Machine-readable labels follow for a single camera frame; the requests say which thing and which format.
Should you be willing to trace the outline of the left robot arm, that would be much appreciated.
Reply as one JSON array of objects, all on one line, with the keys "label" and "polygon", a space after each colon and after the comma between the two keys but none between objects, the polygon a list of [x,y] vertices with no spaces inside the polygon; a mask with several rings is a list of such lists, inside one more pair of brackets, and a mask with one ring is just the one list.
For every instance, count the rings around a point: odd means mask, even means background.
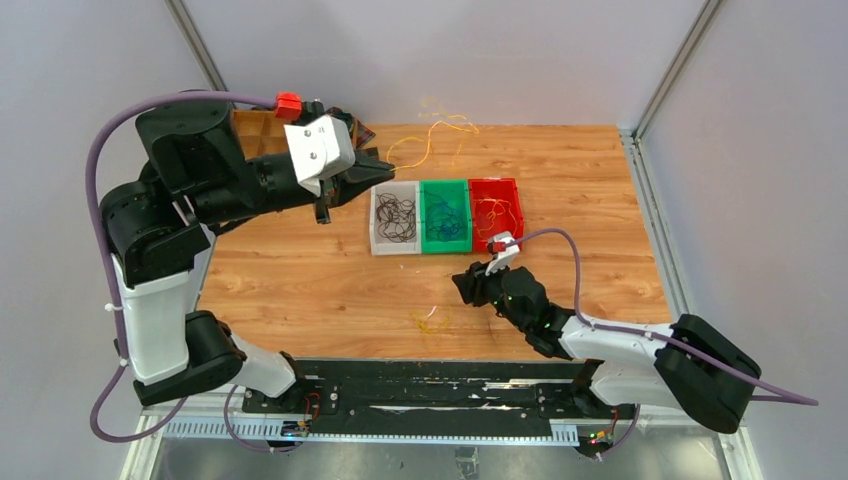
[{"label": "left robot arm", "polygon": [[147,162],[137,180],[99,205],[99,234],[120,304],[118,347],[145,406],[220,386],[264,395],[283,413],[310,397],[285,352],[235,334],[198,306],[217,238],[267,213],[311,206],[330,210],[392,180],[374,148],[353,146],[346,124],[318,102],[283,112],[288,148],[249,159],[221,92],[183,92],[130,111]]}]

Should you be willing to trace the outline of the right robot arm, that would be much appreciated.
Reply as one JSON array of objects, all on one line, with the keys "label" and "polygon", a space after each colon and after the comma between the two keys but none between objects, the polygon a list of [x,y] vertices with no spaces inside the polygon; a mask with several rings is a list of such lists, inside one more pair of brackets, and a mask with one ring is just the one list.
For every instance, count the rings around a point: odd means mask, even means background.
[{"label": "right robot arm", "polygon": [[637,325],[588,316],[552,302],[525,267],[490,273],[475,262],[452,275],[461,300],[490,306],[547,358],[581,360],[571,400],[582,415],[609,406],[650,405],[678,409],[718,433],[738,430],[753,385],[725,366],[759,378],[759,365],[697,315],[671,324]]}]

